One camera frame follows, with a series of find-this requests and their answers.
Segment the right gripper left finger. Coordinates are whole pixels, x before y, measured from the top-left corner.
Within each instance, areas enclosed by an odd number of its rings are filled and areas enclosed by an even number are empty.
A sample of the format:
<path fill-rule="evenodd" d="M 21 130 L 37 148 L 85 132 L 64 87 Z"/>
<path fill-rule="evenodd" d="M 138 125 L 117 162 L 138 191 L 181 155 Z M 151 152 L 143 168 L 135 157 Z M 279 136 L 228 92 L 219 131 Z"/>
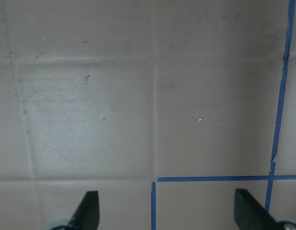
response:
<path fill-rule="evenodd" d="M 97 230 L 100 222 L 98 191 L 88 191 L 67 223 L 56 224 L 50 230 Z"/>

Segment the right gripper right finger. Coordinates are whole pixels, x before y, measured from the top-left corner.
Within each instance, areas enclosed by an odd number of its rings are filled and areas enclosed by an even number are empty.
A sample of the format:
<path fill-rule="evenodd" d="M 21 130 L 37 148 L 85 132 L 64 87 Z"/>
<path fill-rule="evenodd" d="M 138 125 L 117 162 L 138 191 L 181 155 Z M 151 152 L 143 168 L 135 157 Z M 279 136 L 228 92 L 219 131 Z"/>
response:
<path fill-rule="evenodd" d="M 236 189 L 234 220 L 239 230 L 296 230 L 291 221 L 276 221 L 246 189 Z"/>

